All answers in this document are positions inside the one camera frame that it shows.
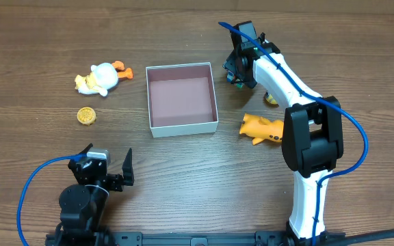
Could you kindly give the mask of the multicoloured puzzle cube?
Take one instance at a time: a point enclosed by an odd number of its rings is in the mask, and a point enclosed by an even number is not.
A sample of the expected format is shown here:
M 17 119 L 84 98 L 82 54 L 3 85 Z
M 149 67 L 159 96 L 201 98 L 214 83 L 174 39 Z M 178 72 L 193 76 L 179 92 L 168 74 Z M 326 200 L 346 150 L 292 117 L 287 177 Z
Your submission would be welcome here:
M 238 79 L 234 73 L 230 70 L 227 71 L 227 75 L 226 75 L 226 80 L 232 84 L 232 85 L 236 85 L 238 88 L 242 88 L 244 86 L 244 83 L 241 79 Z

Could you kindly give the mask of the orange plush dog toy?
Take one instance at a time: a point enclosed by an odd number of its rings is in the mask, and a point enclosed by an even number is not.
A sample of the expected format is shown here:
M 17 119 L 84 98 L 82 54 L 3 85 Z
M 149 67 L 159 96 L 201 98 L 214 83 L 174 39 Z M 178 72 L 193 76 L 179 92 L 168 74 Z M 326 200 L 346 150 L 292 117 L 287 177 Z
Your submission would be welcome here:
M 281 143 L 283 140 L 284 122 L 268 120 L 267 118 L 245 113 L 239 134 L 252 137 L 252 144 L 257 145 L 264 140 Z

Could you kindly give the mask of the white cardboard box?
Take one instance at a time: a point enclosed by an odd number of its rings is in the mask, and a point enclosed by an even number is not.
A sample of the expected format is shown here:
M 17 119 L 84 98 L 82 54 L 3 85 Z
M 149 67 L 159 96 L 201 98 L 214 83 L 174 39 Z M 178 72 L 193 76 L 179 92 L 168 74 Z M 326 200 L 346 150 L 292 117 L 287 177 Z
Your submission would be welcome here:
M 148 66 L 146 84 L 154 138 L 216 131 L 218 108 L 209 62 Z

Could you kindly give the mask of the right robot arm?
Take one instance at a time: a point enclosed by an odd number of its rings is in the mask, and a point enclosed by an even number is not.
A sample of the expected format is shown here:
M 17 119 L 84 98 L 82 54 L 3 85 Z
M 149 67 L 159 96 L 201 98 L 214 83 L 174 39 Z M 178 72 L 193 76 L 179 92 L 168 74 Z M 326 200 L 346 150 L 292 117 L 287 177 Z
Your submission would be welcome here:
M 262 85 L 285 110 L 282 134 L 264 133 L 258 125 L 275 122 L 257 120 L 254 142 L 266 137 L 282 144 L 285 163 L 294 177 L 293 208 L 288 237 L 296 245 L 324 241 L 323 221 L 327 176 L 343 155 L 343 130 L 339 101 L 314 92 L 287 65 L 280 50 L 255 32 L 232 31 L 233 51 L 224 62 L 230 83 L 250 88 Z

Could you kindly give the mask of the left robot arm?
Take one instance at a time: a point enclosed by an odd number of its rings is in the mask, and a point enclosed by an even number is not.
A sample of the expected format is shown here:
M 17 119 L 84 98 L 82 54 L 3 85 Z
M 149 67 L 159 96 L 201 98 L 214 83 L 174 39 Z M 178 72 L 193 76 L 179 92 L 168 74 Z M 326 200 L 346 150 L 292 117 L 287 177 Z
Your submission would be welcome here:
M 117 244 L 115 236 L 101 218 L 112 191 L 121 192 L 124 186 L 134 184 L 132 149 L 127 151 L 120 174 L 110 174 L 108 150 L 89 144 L 68 168 L 77 184 L 65 188 L 59 197 L 60 223 L 55 233 L 46 237 L 45 244 L 58 245 L 109 245 Z

